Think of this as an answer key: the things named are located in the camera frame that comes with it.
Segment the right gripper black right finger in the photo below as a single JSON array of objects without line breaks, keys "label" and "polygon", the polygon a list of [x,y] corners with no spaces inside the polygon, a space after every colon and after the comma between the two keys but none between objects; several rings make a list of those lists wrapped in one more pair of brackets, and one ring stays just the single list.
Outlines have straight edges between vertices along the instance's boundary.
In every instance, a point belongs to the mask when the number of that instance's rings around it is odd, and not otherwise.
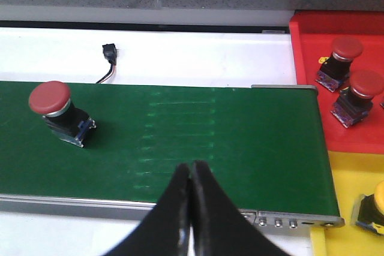
[{"label": "right gripper black right finger", "polygon": [[205,161],[193,163],[191,196],[196,255],[288,254],[242,216]]}]

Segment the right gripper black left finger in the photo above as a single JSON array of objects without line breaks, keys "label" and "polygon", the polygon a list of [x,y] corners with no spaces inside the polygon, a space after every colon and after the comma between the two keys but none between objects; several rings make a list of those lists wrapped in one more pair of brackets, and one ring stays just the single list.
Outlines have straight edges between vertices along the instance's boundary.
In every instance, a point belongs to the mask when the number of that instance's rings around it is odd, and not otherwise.
[{"label": "right gripper black left finger", "polygon": [[190,238],[189,174],[187,164],[178,165],[157,204],[106,255],[187,255]]}]

